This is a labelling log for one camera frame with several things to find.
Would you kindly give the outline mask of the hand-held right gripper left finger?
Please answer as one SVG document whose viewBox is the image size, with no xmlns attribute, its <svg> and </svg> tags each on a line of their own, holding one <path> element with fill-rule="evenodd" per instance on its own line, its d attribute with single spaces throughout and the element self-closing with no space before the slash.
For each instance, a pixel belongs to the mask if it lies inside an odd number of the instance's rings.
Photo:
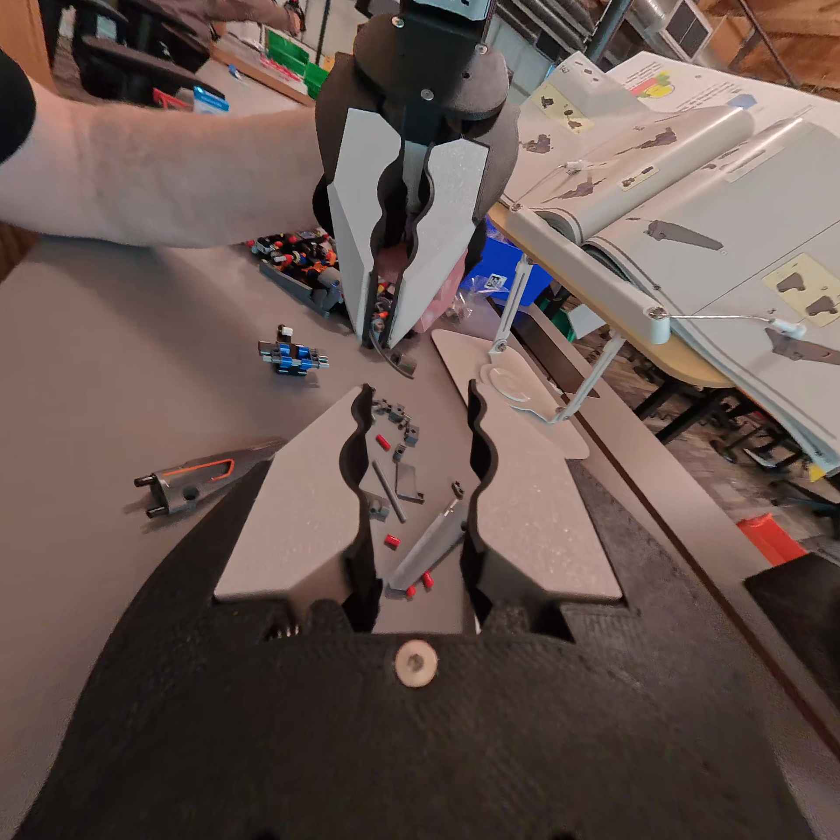
<svg viewBox="0 0 840 840">
<path fill-rule="evenodd" d="M 284 601 L 301 622 L 317 601 L 339 603 L 369 633 L 380 610 L 366 435 L 374 390 L 351 388 L 273 458 L 214 591 L 219 602 Z"/>
</svg>

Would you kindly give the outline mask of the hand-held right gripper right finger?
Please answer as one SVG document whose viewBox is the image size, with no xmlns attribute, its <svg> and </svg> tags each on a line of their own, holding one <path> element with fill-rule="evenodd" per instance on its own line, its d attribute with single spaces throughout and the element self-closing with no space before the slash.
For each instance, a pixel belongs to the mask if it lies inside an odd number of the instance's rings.
<svg viewBox="0 0 840 840">
<path fill-rule="evenodd" d="M 558 634 L 560 605 L 623 600 L 562 450 L 490 385 L 468 384 L 469 498 L 460 570 L 476 623 L 493 608 L 524 610 L 526 628 Z"/>
</svg>

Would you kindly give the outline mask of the small dark arch piece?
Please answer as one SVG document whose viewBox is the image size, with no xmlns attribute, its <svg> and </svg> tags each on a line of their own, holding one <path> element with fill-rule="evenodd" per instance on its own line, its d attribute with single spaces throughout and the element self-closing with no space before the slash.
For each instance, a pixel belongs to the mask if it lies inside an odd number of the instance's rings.
<svg viewBox="0 0 840 840">
<path fill-rule="evenodd" d="M 381 335 L 373 328 L 369 328 L 367 337 L 370 346 L 394 371 L 408 380 L 414 379 L 417 364 L 410 354 L 385 347 L 381 341 Z"/>
</svg>

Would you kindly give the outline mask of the person's left forearm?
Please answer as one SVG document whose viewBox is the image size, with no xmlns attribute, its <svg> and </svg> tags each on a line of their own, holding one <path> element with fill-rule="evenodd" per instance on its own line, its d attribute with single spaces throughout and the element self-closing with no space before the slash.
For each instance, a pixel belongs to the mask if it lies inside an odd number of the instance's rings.
<svg viewBox="0 0 840 840">
<path fill-rule="evenodd" d="M 3 223 L 184 249 L 314 225 L 323 169 L 312 108 L 232 117 L 95 106 L 31 82 L 34 127 L 1 165 Z"/>
</svg>

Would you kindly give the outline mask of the person's left hand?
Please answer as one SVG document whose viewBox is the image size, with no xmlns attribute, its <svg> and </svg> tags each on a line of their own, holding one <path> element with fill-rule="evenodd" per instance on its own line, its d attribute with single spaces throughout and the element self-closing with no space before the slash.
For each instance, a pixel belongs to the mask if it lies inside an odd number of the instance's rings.
<svg viewBox="0 0 840 840">
<path fill-rule="evenodd" d="M 415 330 L 425 333 L 432 328 L 434 323 L 442 317 L 451 307 L 455 300 L 459 285 L 468 272 L 466 263 L 468 261 L 467 251 L 459 258 L 454 268 L 450 271 L 446 281 L 431 300 L 421 318 L 415 325 Z"/>
</svg>

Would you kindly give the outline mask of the blue plastic bin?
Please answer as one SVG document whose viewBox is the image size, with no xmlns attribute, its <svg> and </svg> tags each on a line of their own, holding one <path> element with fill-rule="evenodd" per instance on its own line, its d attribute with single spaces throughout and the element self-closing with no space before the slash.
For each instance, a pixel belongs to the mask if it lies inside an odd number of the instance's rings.
<svg viewBox="0 0 840 840">
<path fill-rule="evenodd" d="M 487 221 L 486 242 L 481 257 L 474 267 L 468 269 L 465 279 L 473 274 L 489 275 L 490 273 L 507 277 L 506 289 L 490 297 L 503 304 L 512 289 L 521 257 L 520 248 L 508 241 L 492 222 Z M 564 309 L 564 304 L 570 295 L 544 268 L 535 265 L 522 293 L 520 306 L 528 307 L 536 304 L 568 340 L 574 340 L 574 329 Z"/>
</svg>

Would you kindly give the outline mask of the partly built toy car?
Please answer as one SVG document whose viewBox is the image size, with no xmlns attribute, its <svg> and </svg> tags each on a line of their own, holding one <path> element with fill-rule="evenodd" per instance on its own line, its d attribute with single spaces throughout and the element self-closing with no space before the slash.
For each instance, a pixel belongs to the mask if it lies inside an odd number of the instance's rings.
<svg viewBox="0 0 840 840">
<path fill-rule="evenodd" d="M 274 234 L 244 242 L 260 273 L 318 315 L 347 320 L 340 265 L 331 237 L 321 229 Z"/>
</svg>

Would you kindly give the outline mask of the small labelled clear bag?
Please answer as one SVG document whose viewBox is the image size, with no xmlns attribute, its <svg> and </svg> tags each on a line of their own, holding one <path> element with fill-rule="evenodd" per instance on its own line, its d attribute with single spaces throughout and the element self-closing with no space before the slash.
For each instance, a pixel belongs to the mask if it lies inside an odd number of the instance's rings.
<svg viewBox="0 0 840 840">
<path fill-rule="evenodd" d="M 504 291 L 507 281 L 507 277 L 497 273 L 468 276 L 459 284 L 455 298 L 447 310 L 447 317 L 455 322 L 467 320 L 479 301 Z"/>
</svg>

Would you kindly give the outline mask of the scattered red pins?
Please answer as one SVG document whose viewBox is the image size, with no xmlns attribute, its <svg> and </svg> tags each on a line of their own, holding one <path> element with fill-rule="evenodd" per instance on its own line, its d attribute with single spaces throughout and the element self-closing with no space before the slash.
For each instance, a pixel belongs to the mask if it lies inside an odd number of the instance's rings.
<svg viewBox="0 0 840 840">
<path fill-rule="evenodd" d="M 390 480 L 390 473 L 385 468 L 383 470 L 394 488 L 395 476 L 394 480 Z M 432 536 L 433 530 L 429 528 L 408 549 L 408 543 L 399 539 L 396 534 L 391 532 L 386 534 L 385 546 L 396 552 L 400 560 L 399 564 L 391 570 L 386 578 L 387 585 L 392 591 L 401 592 L 405 597 L 411 599 L 414 598 L 419 586 L 422 586 L 427 592 L 434 588 L 432 571 L 438 561 L 434 560 L 431 554 Z"/>
</svg>

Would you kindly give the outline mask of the long grey axle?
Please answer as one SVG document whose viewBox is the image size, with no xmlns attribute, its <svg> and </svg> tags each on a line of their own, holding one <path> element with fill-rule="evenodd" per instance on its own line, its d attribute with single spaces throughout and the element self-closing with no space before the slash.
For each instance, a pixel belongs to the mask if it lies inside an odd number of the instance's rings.
<svg viewBox="0 0 840 840">
<path fill-rule="evenodd" d="M 396 491 L 394 490 L 394 488 L 392 487 L 392 484 L 387 479 L 386 474 L 385 474 L 382 466 L 380 465 L 380 463 L 375 458 L 371 461 L 371 466 L 373 468 L 373 471 L 374 471 L 375 475 L 377 476 L 378 480 L 381 483 L 381 486 L 382 486 L 382 488 L 385 492 L 385 496 L 388 499 L 388 501 L 390 502 L 391 508 L 393 509 L 397 520 L 401 524 L 406 524 L 407 519 L 406 519 L 406 514 L 404 512 L 404 509 L 403 509 L 403 507 L 402 507 L 402 505 L 401 505 L 401 503 L 400 503 L 400 501 L 399 501 L 399 499 L 396 495 Z"/>
</svg>

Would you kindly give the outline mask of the grey curved panel piece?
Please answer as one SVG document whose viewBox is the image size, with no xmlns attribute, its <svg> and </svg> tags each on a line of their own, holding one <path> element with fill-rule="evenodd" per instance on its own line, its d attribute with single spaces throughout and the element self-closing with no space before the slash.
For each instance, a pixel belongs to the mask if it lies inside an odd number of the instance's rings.
<svg viewBox="0 0 840 840">
<path fill-rule="evenodd" d="M 451 500 L 386 580 L 387 595 L 410 600 L 434 588 L 434 570 L 465 537 L 467 512 L 465 498 Z"/>
</svg>

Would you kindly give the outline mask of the cream book stand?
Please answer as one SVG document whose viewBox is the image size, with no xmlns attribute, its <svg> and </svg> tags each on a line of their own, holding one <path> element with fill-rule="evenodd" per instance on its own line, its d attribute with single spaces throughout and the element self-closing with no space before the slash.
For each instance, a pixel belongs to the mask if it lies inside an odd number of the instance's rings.
<svg viewBox="0 0 840 840">
<path fill-rule="evenodd" d="M 493 340 L 479 339 L 446 329 L 432 331 L 432 341 L 449 376 L 469 401 L 469 384 L 476 381 L 490 396 L 490 408 L 500 416 L 498 440 L 516 456 L 532 448 L 551 449 L 565 459 L 585 459 L 589 448 L 572 426 L 571 417 L 592 392 L 623 342 L 651 360 L 670 380 L 707 389 L 731 385 L 729 379 L 703 360 L 685 341 L 670 333 L 669 316 L 655 311 L 655 301 L 569 242 L 532 211 L 519 205 L 497 203 L 490 220 L 523 256 L 518 262 L 513 289 Z M 611 327 L 610 339 L 566 406 L 560 407 L 549 387 L 519 352 L 509 346 L 513 321 L 533 265 L 551 277 Z"/>
</svg>

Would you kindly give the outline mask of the small assembly with blue pins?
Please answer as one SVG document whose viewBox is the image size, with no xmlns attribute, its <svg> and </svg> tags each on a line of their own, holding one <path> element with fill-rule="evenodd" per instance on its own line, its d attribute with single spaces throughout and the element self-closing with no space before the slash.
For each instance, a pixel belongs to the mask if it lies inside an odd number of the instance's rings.
<svg viewBox="0 0 840 840">
<path fill-rule="evenodd" d="M 295 343 L 293 328 L 285 324 L 277 326 L 274 341 L 258 341 L 257 350 L 260 358 L 277 375 L 305 377 L 310 371 L 329 368 L 328 356 L 307 345 Z"/>
</svg>

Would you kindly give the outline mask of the green plastic bin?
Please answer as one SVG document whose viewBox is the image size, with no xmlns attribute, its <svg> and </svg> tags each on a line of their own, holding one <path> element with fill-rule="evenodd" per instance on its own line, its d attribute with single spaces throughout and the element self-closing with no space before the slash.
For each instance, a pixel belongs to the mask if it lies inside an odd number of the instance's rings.
<svg viewBox="0 0 840 840">
<path fill-rule="evenodd" d="M 265 48 L 267 66 L 277 70 L 286 84 L 317 100 L 332 65 L 322 66 L 306 48 L 270 28 L 265 29 Z"/>
</svg>

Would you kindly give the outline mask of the black office chair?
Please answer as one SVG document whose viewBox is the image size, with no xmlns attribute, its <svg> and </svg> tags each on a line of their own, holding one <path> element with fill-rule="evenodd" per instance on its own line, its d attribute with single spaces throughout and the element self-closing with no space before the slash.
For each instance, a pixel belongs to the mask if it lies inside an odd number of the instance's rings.
<svg viewBox="0 0 840 840">
<path fill-rule="evenodd" d="M 199 84 L 211 49 L 157 2 L 72 2 L 71 54 L 82 89 L 94 98 L 166 109 Z"/>
</svg>

